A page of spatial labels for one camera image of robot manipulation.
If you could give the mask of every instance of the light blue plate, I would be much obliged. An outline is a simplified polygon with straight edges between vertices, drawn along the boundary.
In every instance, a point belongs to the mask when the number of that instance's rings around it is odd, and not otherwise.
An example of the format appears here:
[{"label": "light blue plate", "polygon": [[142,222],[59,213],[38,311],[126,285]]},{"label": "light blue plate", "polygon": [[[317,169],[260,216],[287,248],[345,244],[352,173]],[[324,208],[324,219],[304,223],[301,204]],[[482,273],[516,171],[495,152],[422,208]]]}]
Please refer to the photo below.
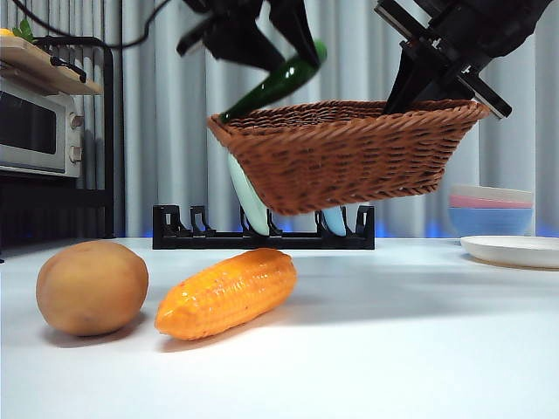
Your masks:
[{"label": "light blue plate", "polygon": [[343,222],[342,207],[323,209],[322,214],[329,231],[340,237],[346,236],[346,224]]},{"label": "light blue plate", "polygon": [[229,164],[229,173],[235,192],[237,192],[238,200],[243,207],[246,219],[252,228],[261,236],[270,236],[270,227],[268,226],[268,213],[264,203],[260,200],[256,191],[251,185],[245,171],[238,164],[237,159],[233,155],[228,154],[227,162]]}]

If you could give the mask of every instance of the oven window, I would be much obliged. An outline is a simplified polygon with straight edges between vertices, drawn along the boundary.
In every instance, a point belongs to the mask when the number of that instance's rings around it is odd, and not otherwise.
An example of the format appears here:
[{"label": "oven window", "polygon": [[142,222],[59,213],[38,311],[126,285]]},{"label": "oven window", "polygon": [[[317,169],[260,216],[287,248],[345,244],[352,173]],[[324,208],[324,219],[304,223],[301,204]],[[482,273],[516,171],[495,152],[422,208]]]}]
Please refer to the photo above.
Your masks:
[{"label": "oven window", "polygon": [[56,114],[6,92],[0,92],[0,144],[54,155]]}]

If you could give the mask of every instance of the wooden shelf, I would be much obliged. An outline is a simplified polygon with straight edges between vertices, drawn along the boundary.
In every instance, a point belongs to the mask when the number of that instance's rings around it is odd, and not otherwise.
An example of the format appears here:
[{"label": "wooden shelf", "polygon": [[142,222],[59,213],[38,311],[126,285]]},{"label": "wooden shelf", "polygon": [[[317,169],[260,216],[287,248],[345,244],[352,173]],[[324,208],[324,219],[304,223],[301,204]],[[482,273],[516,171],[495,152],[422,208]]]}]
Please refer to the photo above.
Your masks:
[{"label": "wooden shelf", "polygon": [[18,37],[0,36],[0,61],[45,83],[46,92],[67,94],[103,94],[103,88],[91,81],[82,83],[79,75],[66,67],[51,64],[51,55]]}]

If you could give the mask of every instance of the wicker basket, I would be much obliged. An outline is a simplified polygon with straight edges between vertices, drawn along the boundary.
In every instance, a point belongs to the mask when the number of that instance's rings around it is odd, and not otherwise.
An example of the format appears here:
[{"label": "wicker basket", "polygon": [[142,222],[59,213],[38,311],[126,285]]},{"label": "wicker basket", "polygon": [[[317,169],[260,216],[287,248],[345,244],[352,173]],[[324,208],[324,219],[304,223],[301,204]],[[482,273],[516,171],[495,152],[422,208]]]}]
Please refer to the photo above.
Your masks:
[{"label": "wicker basket", "polygon": [[489,109],[471,100],[322,101],[249,113],[208,126],[238,160],[262,202],[296,215],[347,203],[430,193],[460,140]]}]

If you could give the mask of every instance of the potato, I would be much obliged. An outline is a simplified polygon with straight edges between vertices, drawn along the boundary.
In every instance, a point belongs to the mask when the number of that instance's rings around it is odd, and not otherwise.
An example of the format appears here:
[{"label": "potato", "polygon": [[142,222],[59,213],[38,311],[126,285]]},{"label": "potato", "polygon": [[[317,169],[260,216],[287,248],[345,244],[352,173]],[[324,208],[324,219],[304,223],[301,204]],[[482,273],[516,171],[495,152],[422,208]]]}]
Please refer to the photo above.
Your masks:
[{"label": "potato", "polygon": [[126,246],[95,240],[69,246],[38,273],[36,297],[46,322],[76,336],[110,333],[141,309],[148,269]]}]

